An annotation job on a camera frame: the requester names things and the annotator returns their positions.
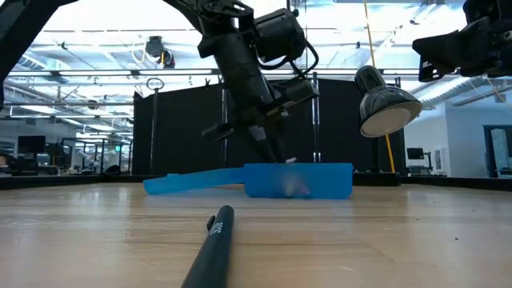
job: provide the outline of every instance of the computer monitor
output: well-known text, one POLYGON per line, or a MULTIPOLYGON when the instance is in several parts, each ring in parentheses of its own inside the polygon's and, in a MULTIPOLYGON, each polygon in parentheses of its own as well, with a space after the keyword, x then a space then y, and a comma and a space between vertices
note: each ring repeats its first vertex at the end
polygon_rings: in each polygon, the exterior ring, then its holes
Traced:
POLYGON ((45 153, 46 136, 18 136, 19 154, 45 153))
POLYGON ((407 157, 409 160, 423 160, 425 154, 423 148, 407 148, 407 157))

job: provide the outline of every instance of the blue plastic object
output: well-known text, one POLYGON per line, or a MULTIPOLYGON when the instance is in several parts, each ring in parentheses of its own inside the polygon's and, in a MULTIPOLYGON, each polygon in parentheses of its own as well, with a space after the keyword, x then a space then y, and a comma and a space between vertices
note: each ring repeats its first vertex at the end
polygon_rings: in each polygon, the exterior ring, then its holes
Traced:
POLYGON ((352 164, 249 164, 246 193, 259 198, 347 199, 352 194, 352 164))
POLYGON ((248 164, 192 174, 169 174, 144 181, 148 194, 172 194, 245 183, 258 198, 347 199, 352 194, 352 164, 248 164))

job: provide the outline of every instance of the black backdrop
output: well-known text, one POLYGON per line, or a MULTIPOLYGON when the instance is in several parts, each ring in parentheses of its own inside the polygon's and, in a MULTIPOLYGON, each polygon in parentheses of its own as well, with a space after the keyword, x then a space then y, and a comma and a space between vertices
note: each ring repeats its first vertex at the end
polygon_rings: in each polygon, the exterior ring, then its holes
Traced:
MULTIPOLYGON (((372 166, 372 140, 359 132, 360 95, 354 82, 319 79, 319 152, 322 162, 351 162, 359 171, 372 166)), ((227 97, 227 110, 232 104, 227 97)), ((135 96, 134 174, 150 174, 153 96, 135 96)), ((312 162, 314 126, 312 103, 289 108, 284 139, 286 156, 312 162)), ((201 137, 201 132, 222 120, 222 88, 199 87, 160 93, 155 139, 156 175, 191 173, 221 167, 239 167, 261 159, 240 138, 227 141, 224 160, 222 142, 201 137)), ((403 131, 390 136, 397 172, 405 174, 403 131)), ((386 141, 380 140, 380 163, 390 171, 386 141)))

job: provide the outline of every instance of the wooden table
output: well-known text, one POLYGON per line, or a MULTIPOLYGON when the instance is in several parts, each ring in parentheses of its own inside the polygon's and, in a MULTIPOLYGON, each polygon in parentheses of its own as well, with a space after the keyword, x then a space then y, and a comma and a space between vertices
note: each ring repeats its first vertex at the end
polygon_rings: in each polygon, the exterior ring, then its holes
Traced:
POLYGON ((511 193, 355 187, 306 201, 140 184, 1 192, 1 287, 180 287, 223 205, 230 287, 512 287, 511 193))

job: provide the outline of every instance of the lamp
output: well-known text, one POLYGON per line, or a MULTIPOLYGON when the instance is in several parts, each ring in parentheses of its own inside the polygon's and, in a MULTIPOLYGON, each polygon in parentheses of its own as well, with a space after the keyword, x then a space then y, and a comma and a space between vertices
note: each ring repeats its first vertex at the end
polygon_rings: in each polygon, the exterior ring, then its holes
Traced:
POLYGON ((364 98, 359 107, 361 134, 376 138, 391 134, 412 122, 422 111, 422 104, 410 93, 387 86, 377 68, 363 66, 355 82, 364 98))

